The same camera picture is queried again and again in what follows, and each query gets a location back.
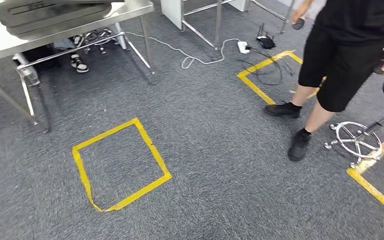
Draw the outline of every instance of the chrome stool base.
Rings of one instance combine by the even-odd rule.
[[[350,126],[356,126],[360,128],[357,130],[356,133],[352,133],[347,127]],[[363,159],[380,159],[380,155],[383,152],[383,145],[380,141],[379,137],[372,131],[373,126],[366,127],[365,125],[362,125],[357,122],[352,121],[344,121],[341,123],[338,123],[336,125],[332,124],[330,125],[330,128],[334,131],[336,131],[336,139],[331,142],[324,143],[324,147],[327,149],[332,149],[332,146],[335,144],[340,144],[347,152],[350,154],[358,157],[357,162],[352,162],[351,167],[355,168],[355,165],[359,164]],[[345,132],[349,138],[342,138],[341,132]],[[373,146],[371,144],[368,144],[365,142],[367,138],[372,138],[376,142],[376,144]],[[354,143],[355,147],[351,149],[348,145],[349,143]],[[362,154],[363,148],[367,148],[368,150],[371,150],[369,154]]]

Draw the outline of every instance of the sneaker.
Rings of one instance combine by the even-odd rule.
[[[300,130],[292,139],[292,145],[289,148],[288,157],[290,161],[299,162],[307,154],[311,135]]]
[[[268,105],[264,108],[264,112],[272,117],[297,119],[301,114],[301,108],[300,106],[293,105],[291,102],[285,102],[280,105]]]
[[[75,68],[78,73],[86,73],[89,71],[89,68],[78,54],[71,55],[71,66]]]

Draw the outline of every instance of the white power cable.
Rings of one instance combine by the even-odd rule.
[[[132,33],[132,32],[131,32],[131,33],[130,33],[130,32],[126,32],[126,34],[131,34],[131,35],[134,35],[134,36],[137,36],[137,37],[141,37],[141,38],[145,37],[145,36],[143,36],[143,35],[135,34],[135,33]],[[232,41],[232,40],[237,40],[238,42],[240,42],[240,39],[237,39],[237,38],[231,38],[231,39],[224,40],[224,41],[223,41],[223,44],[221,45],[221,50],[220,50],[220,53],[221,53],[222,58],[221,58],[220,60],[216,60],[216,61],[204,62],[204,61],[200,60],[199,58],[194,57],[194,56],[191,56],[191,55],[189,55],[189,54],[183,52],[183,50],[181,50],[181,49],[179,49],[179,48],[175,48],[175,47],[171,46],[170,44],[165,43],[165,42],[163,42],[163,41],[160,41],[160,40],[158,40],[158,39],[156,39],[156,38],[154,38],[154,37],[149,37],[149,39],[152,39],[152,40],[154,40],[154,41],[156,41],[156,42],[159,42],[160,44],[164,44],[164,45],[166,45],[167,47],[169,47],[169,48],[171,48],[171,49],[173,49],[173,50],[175,50],[175,51],[179,51],[179,52],[181,52],[183,55],[185,55],[186,58],[181,62],[181,68],[182,68],[182,69],[188,69],[188,68],[192,65],[192,63],[193,63],[194,60],[197,60],[197,61],[199,61],[200,63],[205,64],[205,65],[208,65],[208,64],[214,64],[214,63],[219,63],[219,62],[221,62],[221,61],[223,61],[223,60],[225,59],[225,56],[224,56],[224,46],[225,46],[226,42],[228,42],[228,41]],[[187,61],[188,59],[191,59],[191,61],[189,62],[189,64],[188,64],[187,66],[184,66],[185,63],[186,63],[186,61]]]

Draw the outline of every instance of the electrical cord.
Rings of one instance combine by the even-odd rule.
[[[135,34],[135,33],[132,33],[132,32],[131,32],[131,33],[130,33],[130,32],[126,32],[126,34],[131,34],[131,35],[134,35],[134,36],[137,36],[137,37],[141,37],[141,38],[145,37],[145,36],[143,36],[143,35]],[[233,40],[236,40],[236,41],[240,42],[240,39],[237,39],[237,38],[231,38],[231,39],[224,40],[224,41],[223,41],[223,44],[221,45],[221,49],[220,49],[220,53],[221,53],[222,58],[219,59],[219,60],[216,60],[216,61],[204,62],[204,61],[200,60],[199,58],[194,57],[194,56],[191,56],[191,55],[185,53],[183,50],[181,50],[181,49],[179,49],[179,48],[175,48],[175,47],[171,46],[170,44],[165,43],[165,42],[163,42],[163,41],[160,41],[160,40],[158,40],[158,39],[156,39],[156,38],[154,38],[154,37],[149,37],[149,39],[152,39],[152,40],[154,40],[154,41],[156,41],[156,42],[159,42],[160,44],[166,45],[167,47],[169,47],[169,48],[171,48],[171,49],[173,49],[173,50],[175,50],[175,51],[181,52],[183,55],[185,55],[186,58],[181,62],[181,68],[182,68],[182,69],[188,69],[188,68],[192,65],[192,63],[193,63],[194,60],[196,60],[196,61],[198,61],[198,62],[200,62],[200,63],[202,63],[202,64],[204,64],[204,65],[209,65],[209,64],[219,63],[219,62],[221,62],[221,61],[223,61],[223,60],[225,59],[225,56],[224,56],[224,47],[225,47],[226,42],[228,42],[228,41],[233,41]]]
[[[259,70],[257,70],[257,71],[251,72],[251,71],[248,70],[247,67],[244,67],[244,66],[243,66],[243,68],[244,68],[246,71],[248,71],[250,74],[253,74],[253,75],[257,76],[258,80],[260,80],[260,82],[261,82],[262,84],[264,84],[264,85],[268,85],[268,86],[278,86],[278,85],[281,85],[282,82],[283,82],[283,70],[282,70],[282,66],[281,66],[281,65],[280,65],[280,64],[279,64],[279,63],[278,63],[278,62],[277,62],[277,61],[276,61],[270,54],[268,54],[267,52],[260,52],[260,51],[254,49],[254,48],[251,48],[251,49],[252,49],[254,52],[256,52],[256,53],[258,53],[258,54],[260,54],[260,55],[263,55],[263,56],[265,56],[265,57],[271,59],[271,61],[273,61],[273,64],[274,64],[274,65],[277,67],[277,69],[280,71],[280,79],[279,79],[279,81],[276,82],[276,83],[267,83],[267,82],[263,82],[263,81],[259,78],[260,75],[266,75],[266,74],[274,73],[274,72],[276,72],[276,71],[275,71],[275,70],[272,70],[272,71],[266,71],[266,72],[259,72]],[[249,64],[249,65],[253,66],[254,68],[256,68],[256,65],[253,64],[253,63],[250,63],[250,62],[248,62],[248,61],[241,60],[241,59],[236,59],[236,60],[238,60],[239,62],[243,62],[243,63]],[[292,68],[291,68],[287,63],[285,63],[285,66],[284,66],[284,67],[285,67],[285,70],[286,70],[291,76],[293,76]]]
[[[140,37],[140,38],[145,37],[145,36],[143,36],[143,35],[136,34],[136,33],[132,33],[132,32],[131,32],[131,33],[130,33],[130,32],[126,32],[126,34],[134,35],[134,36],[137,36],[137,37]],[[198,62],[200,62],[200,63],[202,63],[202,64],[204,64],[204,65],[215,64],[215,63],[222,62],[222,61],[226,58],[226,57],[224,56],[224,47],[225,47],[225,45],[226,45],[226,42],[233,41],[233,40],[236,40],[236,41],[238,41],[238,42],[241,41],[241,40],[238,39],[238,38],[230,38],[230,39],[224,40],[223,43],[222,43],[222,45],[221,45],[221,49],[220,49],[220,54],[221,54],[222,58],[219,59],[219,60],[215,60],[215,61],[204,62],[204,61],[200,60],[199,58],[194,57],[194,56],[191,56],[191,55],[185,53],[183,50],[181,50],[181,49],[179,49],[179,48],[175,48],[175,47],[171,46],[170,44],[168,44],[168,43],[166,43],[166,42],[163,42],[163,41],[161,41],[161,40],[158,40],[158,39],[156,39],[156,38],[154,38],[154,37],[149,37],[149,39],[152,39],[152,40],[154,40],[154,41],[156,41],[156,42],[158,42],[158,43],[160,43],[160,44],[166,45],[167,47],[171,48],[172,50],[178,51],[178,52],[182,53],[183,55],[185,55],[186,58],[181,62],[181,68],[182,68],[182,69],[188,69],[188,68],[192,65],[192,63],[193,63],[195,60],[198,61]],[[254,48],[251,48],[251,49],[252,49],[254,52],[256,52],[256,53],[258,53],[258,54],[260,54],[260,55],[263,55],[263,56],[265,56],[265,57],[271,59],[271,60],[273,61],[273,64],[274,64],[274,65],[279,69],[279,71],[280,71],[280,80],[279,80],[279,82],[277,82],[277,83],[266,83],[266,82],[262,82],[262,81],[261,81],[261,82],[262,82],[263,84],[265,84],[265,85],[269,85],[269,86],[277,86],[277,85],[280,85],[280,84],[282,83],[282,81],[283,81],[283,71],[282,71],[281,65],[280,65],[278,62],[276,62],[276,60],[275,60],[271,55],[269,55],[268,53],[260,52],[260,51],[254,49]],[[250,63],[250,62],[247,62],[247,61],[245,61],[245,60],[240,60],[240,59],[236,59],[236,60],[238,60],[238,61],[240,61],[240,62],[243,62],[243,63],[246,63],[246,64],[249,64],[249,65],[252,65],[252,66],[255,67],[254,64],[252,64],[252,63]],[[291,75],[293,75],[292,70],[291,70],[290,66],[289,66],[287,63],[286,63],[286,66],[289,68],[287,71],[288,71]],[[266,74],[273,73],[273,72],[275,72],[275,71],[273,70],[273,71],[270,71],[270,72],[250,72],[250,73],[256,75],[256,76],[258,77],[258,79],[259,79],[259,75],[266,75]]]

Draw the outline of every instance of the black and white sneaker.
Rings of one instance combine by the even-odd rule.
[[[75,68],[78,73],[86,73],[89,67],[83,62],[78,54],[71,55],[71,66]]]

